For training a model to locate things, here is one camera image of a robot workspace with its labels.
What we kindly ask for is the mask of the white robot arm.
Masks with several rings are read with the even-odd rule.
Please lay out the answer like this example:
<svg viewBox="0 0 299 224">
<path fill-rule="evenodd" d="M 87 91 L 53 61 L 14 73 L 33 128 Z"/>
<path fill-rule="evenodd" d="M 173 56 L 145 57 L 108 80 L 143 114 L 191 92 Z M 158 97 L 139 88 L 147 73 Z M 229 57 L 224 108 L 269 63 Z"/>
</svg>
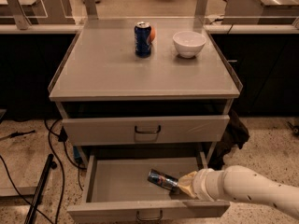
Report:
<svg viewBox="0 0 299 224">
<path fill-rule="evenodd" d="M 299 188 L 272 181 L 243 166 L 193 171 L 178 180 L 178 187 L 201 201 L 263 204 L 299 218 Z"/>
</svg>

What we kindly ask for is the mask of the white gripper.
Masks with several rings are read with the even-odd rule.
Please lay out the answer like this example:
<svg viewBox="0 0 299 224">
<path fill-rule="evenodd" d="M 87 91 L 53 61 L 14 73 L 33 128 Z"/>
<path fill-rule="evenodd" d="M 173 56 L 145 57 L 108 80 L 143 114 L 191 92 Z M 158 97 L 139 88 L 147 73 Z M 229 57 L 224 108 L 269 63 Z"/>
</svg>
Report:
<svg viewBox="0 0 299 224">
<path fill-rule="evenodd" d="M 222 171 L 201 169 L 178 179 L 178 187 L 192 198 L 201 201 L 216 201 L 221 198 Z"/>
</svg>

